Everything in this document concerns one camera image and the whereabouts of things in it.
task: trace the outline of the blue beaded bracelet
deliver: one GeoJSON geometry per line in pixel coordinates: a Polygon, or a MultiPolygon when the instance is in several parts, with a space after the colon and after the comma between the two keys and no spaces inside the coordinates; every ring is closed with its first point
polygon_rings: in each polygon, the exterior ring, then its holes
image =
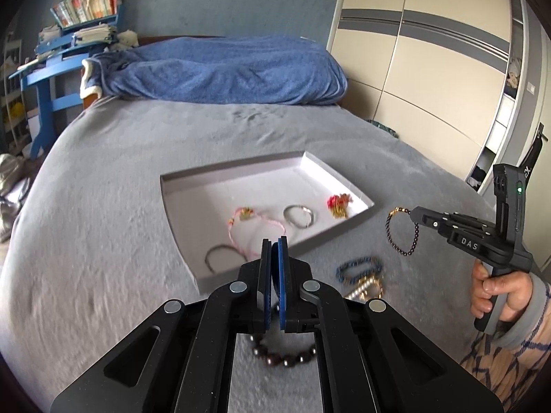
{"type": "Polygon", "coordinates": [[[335,272],[335,276],[337,277],[339,283],[353,285],[357,284],[357,282],[363,277],[369,276],[371,274],[381,273],[381,270],[382,263],[377,258],[375,258],[374,256],[364,256],[363,258],[352,259],[351,261],[347,261],[344,264],[340,265],[335,272]],[[370,266],[363,272],[353,277],[347,277],[344,275],[345,270],[348,270],[351,267],[357,267],[358,265],[362,264],[369,264],[370,266]]]}

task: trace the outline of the gray stripe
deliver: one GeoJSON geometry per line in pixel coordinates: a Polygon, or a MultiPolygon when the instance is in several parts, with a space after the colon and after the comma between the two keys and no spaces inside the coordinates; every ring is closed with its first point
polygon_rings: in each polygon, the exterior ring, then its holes
{"type": "Polygon", "coordinates": [[[451,49],[451,51],[479,60],[502,73],[507,71],[507,60],[444,32],[429,30],[416,24],[404,22],[400,35],[451,49]]]}
{"type": "Polygon", "coordinates": [[[408,10],[404,11],[403,20],[404,22],[415,22],[418,24],[425,24],[427,27],[435,26],[446,31],[451,31],[475,41],[479,41],[487,46],[497,48],[501,52],[505,53],[506,56],[509,55],[509,42],[507,40],[476,28],[475,26],[471,26],[470,24],[447,19],[446,17],[441,17],[431,13],[408,10]]]}
{"type": "Polygon", "coordinates": [[[387,35],[398,35],[399,27],[399,22],[366,19],[341,19],[338,26],[341,30],[375,32],[387,35]]]}
{"type": "Polygon", "coordinates": [[[426,26],[426,24],[415,23],[415,22],[412,22],[412,21],[404,21],[404,24],[407,24],[408,26],[416,26],[420,29],[424,29],[424,30],[427,30],[429,32],[433,32],[435,34],[447,35],[447,37],[452,37],[452,38],[455,38],[455,39],[459,40],[460,42],[470,44],[471,46],[474,46],[478,49],[481,49],[482,51],[486,51],[489,54],[495,55],[496,57],[499,57],[502,60],[505,60],[505,61],[508,60],[508,56],[509,56],[508,53],[504,53],[503,51],[501,51],[498,48],[495,48],[494,46],[488,45],[488,44],[483,43],[483,42],[481,42],[479,40],[476,40],[474,38],[466,37],[462,34],[458,34],[457,32],[449,31],[449,30],[439,28],[439,27],[436,27],[436,26],[426,26]]]}
{"type": "Polygon", "coordinates": [[[343,9],[341,19],[372,19],[400,22],[401,11],[387,11],[384,9],[343,9]]]}

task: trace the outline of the pink string bracelet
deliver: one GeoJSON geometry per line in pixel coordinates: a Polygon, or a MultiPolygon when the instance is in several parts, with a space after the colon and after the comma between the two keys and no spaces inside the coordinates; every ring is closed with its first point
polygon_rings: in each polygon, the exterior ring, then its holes
{"type": "Polygon", "coordinates": [[[246,250],[244,250],[243,248],[241,248],[236,242],[235,242],[235,239],[233,238],[233,235],[231,234],[231,229],[235,223],[235,220],[236,219],[239,219],[240,221],[244,221],[244,220],[249,220],[251,218],[259,218],[263,221],[265,221],[266,223],[270,223],[272,225],[276,225],[278,226],[279,228],[282,229],[283,231],[283,235],[285,235],[285,227],[283,226],[283,224],[275,219],[270,219],[268,216],[265,216],[263,214],[259,214],[257,213],[254,209],[252,208],[249,208],[248,206],[241,206],[239,208],[237,208],[232,216],[231,216],[231,219],[228,220],[228,235],[230,237],[230,241],[231,241],[231,244],[235,247],[235,249],[243,256],[260,256],[258,253],[247,253],[246,250]]]}

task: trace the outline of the wardrobe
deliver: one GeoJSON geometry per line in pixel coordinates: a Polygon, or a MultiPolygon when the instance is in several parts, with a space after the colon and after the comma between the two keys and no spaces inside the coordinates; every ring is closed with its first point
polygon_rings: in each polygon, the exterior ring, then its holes
{"type": "MultiPolygon", "coordinates": [[[[328,49],[348,77],[343,107],[485,193],[522,95],[537,95],[526,79],[525,1],[338,0],[335,14],[328,49]]],[[[535,133],[533,116],[509,161],[535,133]]]]}

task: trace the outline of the silver bangle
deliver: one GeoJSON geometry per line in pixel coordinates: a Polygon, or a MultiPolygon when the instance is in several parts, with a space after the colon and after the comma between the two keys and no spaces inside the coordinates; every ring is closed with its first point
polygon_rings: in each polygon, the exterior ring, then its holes
{"type": "Polygon", "coordinates": [[[285,218],[285,220],[290,223],[291,225],[297,227],[298,229],[301,229],[301,230],[305,230],[309,227],[311,227],[313,225],[313,211],[304,206],[304,205],[289,205],[289,206],[286,206],[285,209],[283,210],[283,218],[285,218]],[[306,224],[306,225],[300,225],[298,223],[296,223],[293,218],[291,218],[291,216],[289,215],[289,211],[292,210],[293,208],[298,208],[299,210],[302,210],[304,212],[306,212],[308,215],[310,215],[310,221],[306,224]]]}
{"type": "Polygon", "coordinates": [[[235,248],[233,245],[218,244],[218,245],[212,246],[212,247],[209,248],[209,250],[207,251],[207,253],[205,255],[205,265],[213,273],[213,275],[215,275],[216,272],[213,270],[212,266],[210,265],[210,262],[208,260],[208,256],[212,252],[215,252],[216,250],[231,250],[233,252],[236,252],[239,256],[241,256],[245,260],[245,262],[247,262],[247,256],[242,255],[241,253],[239,253],[239,250],[237,248],[235,248]]]}

